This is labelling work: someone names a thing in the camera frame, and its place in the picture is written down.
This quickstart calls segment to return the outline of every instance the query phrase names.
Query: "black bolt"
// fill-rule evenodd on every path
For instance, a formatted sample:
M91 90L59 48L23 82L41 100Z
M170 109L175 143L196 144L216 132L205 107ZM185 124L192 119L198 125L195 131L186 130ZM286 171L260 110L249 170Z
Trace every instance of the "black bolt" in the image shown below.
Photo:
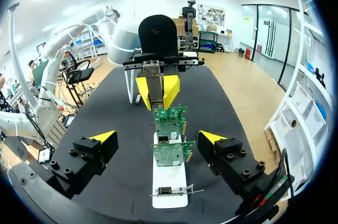
M234 158L234 154L227 154L228 161L232 161Z
M86 154L86 153L81 154L81 158L83 160L87 160L88 159L88 154Z
M256 169L262 170L265 167L265 162L260 161L257 163Z
M246 178L248 178L248 177L250 176L250 174L251 174L250 170L245 169L245 170L242 171L241 176L242 176L244 179L246 179Z
M245 152L245 150L242 149L241 152L239 152L239 155L240 155L241 157L244 157L244 156L246 155L246 153L247 153L247 152Z
M71 156L76 156L76 151L74 149L69 150Z
M25 178L21 178L20 182L21 182L22 185L27 184L27 180Z
M66 169L64 169L64 174L66 175L66 177L70 178L74 175L73 171L68 167Z
M51 167L54 170L58 170L59 169L59 165L56 161L51 161Z

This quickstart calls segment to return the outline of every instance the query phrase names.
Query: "desk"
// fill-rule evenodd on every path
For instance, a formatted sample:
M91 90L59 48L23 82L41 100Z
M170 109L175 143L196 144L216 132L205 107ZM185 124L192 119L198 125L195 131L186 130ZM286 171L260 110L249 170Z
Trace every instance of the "desk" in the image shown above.
M207 67L192 67L180 73L181 91L173 107L187 106L187 140L199 130L234 136L253 156L242 125L228 97ZM134 84L134 98L138 93ZM214 176L195 146L186 163L187 184L204 192L189 195L185 208L154 209L152 198L154 139L153 112L143 104L130 104L122 68L114 69L98 86L66 131L55 152L68 154L73 140L116 130L119 149L101 176L94 176L73 201L108 216L129 220L187 223L221 223L234 217L242 198L233 194L221 177Z

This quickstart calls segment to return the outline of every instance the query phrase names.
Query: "wooden floor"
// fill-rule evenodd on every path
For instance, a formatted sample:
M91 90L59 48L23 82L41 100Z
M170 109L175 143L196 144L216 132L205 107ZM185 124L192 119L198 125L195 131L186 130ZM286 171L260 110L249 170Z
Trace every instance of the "wooden floor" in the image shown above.
M277 109L285 92L263 69L249 60L238 57L235 53L200 52L199 57L205 58L205 64L211 69L230 99L245 130L255 159L266 163L266 173L272 172L277 167L277 162L270 152L264 126ZM103 64L94 71L87 83L100 83L114 68L108 62L107 56L102 55L100 59L103 60ZM74 104L64 84L61 89L68 102ZM6 146L1 145L0 148L12 166L20 162ZM279 202L278 205L279 216L285 211L287 202Z

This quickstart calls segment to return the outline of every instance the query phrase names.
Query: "white shelving unit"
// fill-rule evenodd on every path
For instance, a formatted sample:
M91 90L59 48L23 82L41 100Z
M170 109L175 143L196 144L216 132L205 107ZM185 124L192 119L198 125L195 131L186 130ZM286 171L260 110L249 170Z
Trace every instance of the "white shelving unit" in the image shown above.
M302 64L301 58L303 54L304 47L304 28L311 30L316 30L317 33L321 33L318 29L304 21L304 13L302 7L302 1L298 0L299 11L300 11L300 20L301 20L301 38L299 44L298 58L295 66L294 74L291 78L288 89L285 92L285 95L279 104L274 115L265 126L264 129L271 128L273 134L276 138L276 142L279 146L280 151L284 148L288 153L289 159L289 168L292 176L295 177L293 183L294 195L301 193L307 183L311 180L312 174L316 171L318 167L319 160L323 154L324 147L328 138L328 127L327 124L324 125L324 128L321 129L321 133L312 137L309 128L306 124L306 116L308 113L300 114L294 103L290 94L294 89L298 73L304 75L304 81L312 82L312 85L316 88L315 92L319 93L321 97L318 97L325 107L331 110L325 110L326 112L333 111L333 102L322 84L317 80L316 76L308 71ZM280 113L285 110L290 109L294 114L295 120L297 120L297 126L293 128L288 134L284 137L280 137L278 130L276 129L276 119L279 117ZM290 189L288 191L288 196L282 198L282 201L290 198Z
M107 53L104 43L94 44L98 40L101 41L100 36L89 26L73 39L74 47L70 48L70 51L76 59L94 58Z

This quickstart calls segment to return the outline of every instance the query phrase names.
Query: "glass door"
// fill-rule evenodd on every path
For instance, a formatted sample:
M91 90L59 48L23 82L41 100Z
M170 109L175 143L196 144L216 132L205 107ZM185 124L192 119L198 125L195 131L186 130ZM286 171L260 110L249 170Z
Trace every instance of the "glass door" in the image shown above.
M310 19L308 15L304 15L304 20L307 23L310 23ZM300 14L299 12L295 10L291 10L291 39L290 39L290 48L289 48L289 54L286 61L286 66L284 73L281 77L280 84L284 88L288 88L291 77L294 73L296 62L298 58L298 52L299 52L299 43L301 40L301 20L300 20ZM305 34L304 34L304 46L303 46L303 55L301 59L301 64L304 65L304 62L308 61L310 51L311 51L311 45L312 45L312 38L311 34L308 31L307 28L304 28Z
M289 11L277 6L259 6L258 35L253 61L278 82L289 41Z

